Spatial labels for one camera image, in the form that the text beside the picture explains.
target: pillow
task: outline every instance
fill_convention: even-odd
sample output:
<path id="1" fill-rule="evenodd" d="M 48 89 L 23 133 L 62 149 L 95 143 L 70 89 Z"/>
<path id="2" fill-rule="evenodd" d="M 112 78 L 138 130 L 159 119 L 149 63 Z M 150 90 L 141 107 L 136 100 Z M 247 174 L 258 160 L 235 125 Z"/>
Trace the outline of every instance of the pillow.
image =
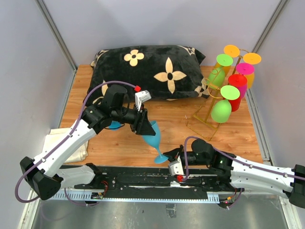
<path id="1" fill-rule="evenodd" d="M 205 56 L 192 47 L 179 45 L 143 45 L 101 50 L 91 63 L 93 75 L 88 93 L 97 85 L 120 80 L 148 90 L 152 98 L 180 99 L 208 97 L 200 63 Z M 87 106 L 103 97 L 107 88 L 96 90 Z M 126 86 L 130 98 L 135 91 Z"/>

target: wooden table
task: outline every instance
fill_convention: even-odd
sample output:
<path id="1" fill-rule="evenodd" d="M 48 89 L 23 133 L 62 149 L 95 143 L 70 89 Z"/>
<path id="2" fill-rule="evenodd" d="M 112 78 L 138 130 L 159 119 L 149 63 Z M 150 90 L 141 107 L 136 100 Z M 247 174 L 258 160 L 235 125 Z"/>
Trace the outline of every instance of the wooden table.
<path id="1" fill-rule="evenodd" d="M 211 66 L 202 66 L 204 76 L 208 76 Z M 70 127 L 77 119 L 81 104 L 87 94 L 92 76 L 92 68 L 89 65 L 80 65 L 70 92 L 66 110 L 61 122 L 61 127 Z M 206 102 L 205 109 L 211 98 L 190 98 L 175 101 L 148 101 L 145 107 L 148 109 L 149 120 L 157 120 L 161 131 L 162 152 L 170 151 L 184 143 L 186 137 L 195 135 L 186 124 L 186 117 L 190 117 L 202 103 Z M 210 129 L 193 120 L 194 124 L 210 133 Z M 188 142 L 188 150 L 191 150 L 192 140 Z M 210 142 L 216 148 L 226 152 L 232 152 L 248 160 L 262 162 L 259 146 L 255 137 L 252 120 L 248 111 L 246 100 L 243 99 L 238 111 L 231 114 L 229 121 L 222 124 L 215 137 Z M 157 165 L 153 162 L 157 151 L 148 146 L 141 138 L 131 132 L 129 125 L 118 131 L 103 130 L 95 138 L 89 141 L 88 156 L 78 165 L 92 162 L 96 165 L 109 166 L 143 166 L 166 167 L 167 162 Z"/>

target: gray wall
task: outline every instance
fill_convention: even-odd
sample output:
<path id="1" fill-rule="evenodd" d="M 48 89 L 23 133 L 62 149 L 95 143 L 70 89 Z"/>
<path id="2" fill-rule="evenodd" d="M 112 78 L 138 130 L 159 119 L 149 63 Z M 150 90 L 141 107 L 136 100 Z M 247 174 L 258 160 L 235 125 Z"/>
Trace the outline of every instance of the gray wall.
<path id="1" fill-rule="evenodd" d="M 58 125 L 73 75 L 35 1 L 0 1 L 0 31 L 0 227 L 15 229 L 19 162 L 39 154 Z M 20 195 L 29 189 L 23 183 Z"/>
<path id="2" fill-rule="evenodd" d="M 290 1 L 259 54 L 254 98 L 276 165 L 305 165 L 305 1 Z M 300 210 L 305 226 L 305 211 Z"/>
<path id="3" fill-rule="evenodd" d="M 139 44 L 193 46 L 214 65 L 227 44 L 251 50 L 279 0 L 45 0 L 77 64 Z"/>

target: orange disc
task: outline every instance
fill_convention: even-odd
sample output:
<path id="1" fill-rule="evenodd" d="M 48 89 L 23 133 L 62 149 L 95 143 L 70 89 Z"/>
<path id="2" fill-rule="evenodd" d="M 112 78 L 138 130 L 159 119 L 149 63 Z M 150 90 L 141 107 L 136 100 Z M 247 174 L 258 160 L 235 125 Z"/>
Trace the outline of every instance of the orange disc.
<path id="1" fill-rule="evenodd" d="M 231 56 L 232 58 L 235 58 L 239 56 L 239 48 L 237 48 L 235 45 L 229 44 L 225 46 L 224 53 Z"/>
<path id="2" fill-rule="evenodd" d="M 245 54 L 243 59 L 249 64 L 258 64 L 262 60 L 261 56 L 254 52 Z"/>

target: white cloth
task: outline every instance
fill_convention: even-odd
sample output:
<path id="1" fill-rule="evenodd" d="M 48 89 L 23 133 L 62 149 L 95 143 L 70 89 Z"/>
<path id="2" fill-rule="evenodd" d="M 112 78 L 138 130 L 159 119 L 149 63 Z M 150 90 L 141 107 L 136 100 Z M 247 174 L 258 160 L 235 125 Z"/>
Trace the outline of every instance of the white cloth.
<path id="1" fill-rule="evenodd" d="M 47 135 L 46 139 L 44 140 L 43 152 L 45 150 L 50 150 L 54 143 L 58 142 L 61 138 L 64 138 L 67 135 L 69 130 L 69 128 L 52 129 L 50 134 Z M 86 156 L 88 156 L 87 147 L 88 142 L 85 142 L 65 161 L 65 163 L 83 161 Z"/>

